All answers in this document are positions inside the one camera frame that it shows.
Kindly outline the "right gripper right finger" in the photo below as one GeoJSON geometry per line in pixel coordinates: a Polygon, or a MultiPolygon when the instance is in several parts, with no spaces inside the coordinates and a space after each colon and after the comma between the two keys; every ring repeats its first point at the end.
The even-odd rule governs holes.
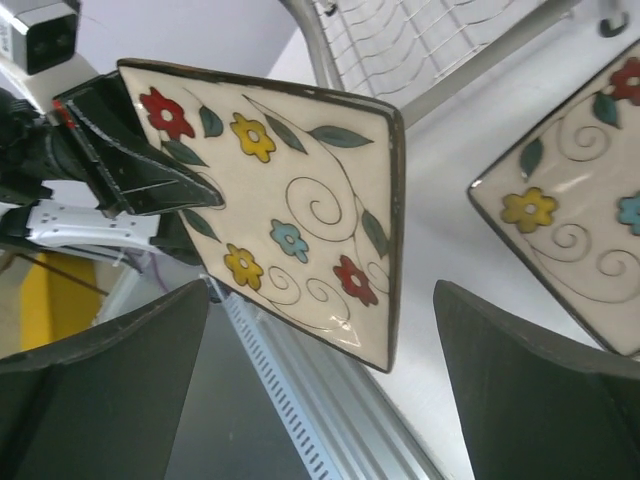
{"type": "Polygon", "coordinates": [[[437,282],[433,302],[475,478],[638,478],[638,362],[451,281],[437,282]]]}

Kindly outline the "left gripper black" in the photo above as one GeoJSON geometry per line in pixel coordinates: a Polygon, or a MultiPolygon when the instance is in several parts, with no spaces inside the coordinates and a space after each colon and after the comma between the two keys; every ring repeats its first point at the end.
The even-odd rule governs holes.
{"type": "Polygon", "coordinates": [[[46,181],[85,184],[109,216],[223,207],[222,191],[152,146],[121,76],[99,75],[52,100],[60,125],[1,90],[1,201],[51,199],[46,181]]]}

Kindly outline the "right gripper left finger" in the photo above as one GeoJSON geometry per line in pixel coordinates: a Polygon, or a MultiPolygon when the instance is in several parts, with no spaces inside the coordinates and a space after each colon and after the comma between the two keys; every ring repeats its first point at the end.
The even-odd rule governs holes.
{"type": "Polygon", "coordinates": [[[3,358],[2,478],[163,478],[208,307],[208,286],[196,280],[3,358]]]}

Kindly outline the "cream floral square plate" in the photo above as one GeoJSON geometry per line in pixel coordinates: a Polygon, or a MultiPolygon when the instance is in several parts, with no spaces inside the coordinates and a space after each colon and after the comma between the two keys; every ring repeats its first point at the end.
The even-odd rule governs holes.
{"type": "Polygon", "coordinates": [[[147,142],[216,187],[182,213],[207,272],[381,372],[397,350],[406,148],[372,97],[168,62],[117,65],[147,142]]]}
{"type": "Polygon", "coordinates": [[[639,355],[639,47],[468,187],[478,214],[604,349],[639,355]]]}

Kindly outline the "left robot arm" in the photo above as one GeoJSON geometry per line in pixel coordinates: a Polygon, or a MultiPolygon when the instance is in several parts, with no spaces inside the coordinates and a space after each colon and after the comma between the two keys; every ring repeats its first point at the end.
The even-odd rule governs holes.
{"type": "Polygon", "coordinates": [[[59,95],[49,115],[1,92],[2,247],[198,265],[184,223],[224,204],[212,181],[148,143],[118,73],[59,95]]]}

